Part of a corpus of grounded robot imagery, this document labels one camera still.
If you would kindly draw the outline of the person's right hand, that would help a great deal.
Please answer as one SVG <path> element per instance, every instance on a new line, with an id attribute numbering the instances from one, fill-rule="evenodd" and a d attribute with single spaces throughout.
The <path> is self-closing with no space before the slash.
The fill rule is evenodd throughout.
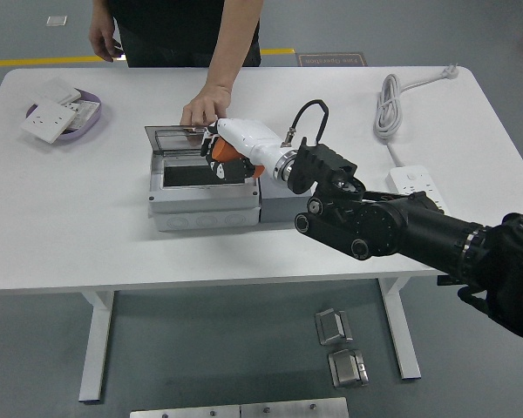
<path id="1" fill-rule="evenodd" d="M 111 21 L 93 21 L 89 29 L 89 41 L 95 55 L 106 62 L 122 58 L 121 44 L 114 38 L 114 23 Z"/>

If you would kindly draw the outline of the person's left hand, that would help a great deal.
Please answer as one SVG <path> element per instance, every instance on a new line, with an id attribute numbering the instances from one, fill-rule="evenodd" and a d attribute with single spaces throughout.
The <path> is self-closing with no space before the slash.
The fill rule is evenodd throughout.
<path id="1" fill-rule="evenodd" d="M 208 126 L 227 116 L 232 90 L 223 85 L 206 83 L 183 107 L 180 125 Z"/>

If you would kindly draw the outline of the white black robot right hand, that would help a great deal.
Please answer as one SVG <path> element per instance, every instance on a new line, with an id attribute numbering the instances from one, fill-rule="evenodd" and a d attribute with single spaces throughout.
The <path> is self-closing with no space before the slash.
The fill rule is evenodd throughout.
<path id="1" fill-rule="evenodd" d="M 246 178 L 268 171 L 274 180 L 286 182 L 297 150 L 260 121 L 220 118 L 206 128 L 200 154 L 221 179 L 230 177 L 230 164 L 238 161 L 245 165 Z"/>

